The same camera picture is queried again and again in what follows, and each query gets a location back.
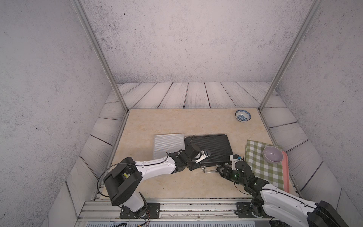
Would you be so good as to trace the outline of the black poker case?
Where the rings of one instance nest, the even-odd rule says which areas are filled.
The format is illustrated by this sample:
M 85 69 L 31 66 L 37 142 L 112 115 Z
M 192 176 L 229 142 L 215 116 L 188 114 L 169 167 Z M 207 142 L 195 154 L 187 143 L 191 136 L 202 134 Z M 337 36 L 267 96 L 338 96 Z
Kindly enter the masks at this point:
M 200 148 L 209 150 L 211 155 L 200 162 L 200 167 L 221 167 L 230 165 L 233 151 L 226 134 L 188 136 L 184 139 L 185 146 L 190 142 Z

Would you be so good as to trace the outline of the silver aluminium poker case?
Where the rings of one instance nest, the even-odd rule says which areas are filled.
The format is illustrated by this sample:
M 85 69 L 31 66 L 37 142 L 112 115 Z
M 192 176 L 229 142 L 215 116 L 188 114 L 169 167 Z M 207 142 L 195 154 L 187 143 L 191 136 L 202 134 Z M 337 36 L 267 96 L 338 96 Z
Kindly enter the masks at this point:
M 154 137 L 153 159 L 161 159 L 167 153 L 178 152 L 185 149 L 184 134 L 164 134 Z

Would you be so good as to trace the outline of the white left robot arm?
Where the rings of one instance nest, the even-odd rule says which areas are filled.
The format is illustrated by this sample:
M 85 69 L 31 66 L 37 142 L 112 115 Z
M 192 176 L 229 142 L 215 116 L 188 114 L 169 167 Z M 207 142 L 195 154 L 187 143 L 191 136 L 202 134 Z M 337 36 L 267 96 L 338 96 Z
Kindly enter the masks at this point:
M 201 161 L 211 155 L 210 150 L 201 150 L 190 143 L 184 150 L 167 153 L 165 157 L 151 161 L 135 161 L 131 157 L 123 159 L 104 177 L 104 184 L 112 206 L 129 209 L 134 214 L 143 214 L 148 204 L 136 189 L 145 180 L 182 172 L 200 167 Z

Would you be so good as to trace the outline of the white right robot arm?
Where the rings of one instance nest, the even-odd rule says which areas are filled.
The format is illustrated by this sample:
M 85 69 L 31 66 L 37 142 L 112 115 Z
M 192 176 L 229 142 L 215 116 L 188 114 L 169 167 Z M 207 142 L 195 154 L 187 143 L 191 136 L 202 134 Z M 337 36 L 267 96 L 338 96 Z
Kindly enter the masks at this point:
M 348 224 L 331 204 L 315 203 L 280 190 L 268 181 L 256 177 L 251 167 L 238 155 L 231 155 L 232 165 L 216 170 L 222 178 L 240 184 L 253 197 L 253 216 L 269 216 L 291 227 L 347 227 Z

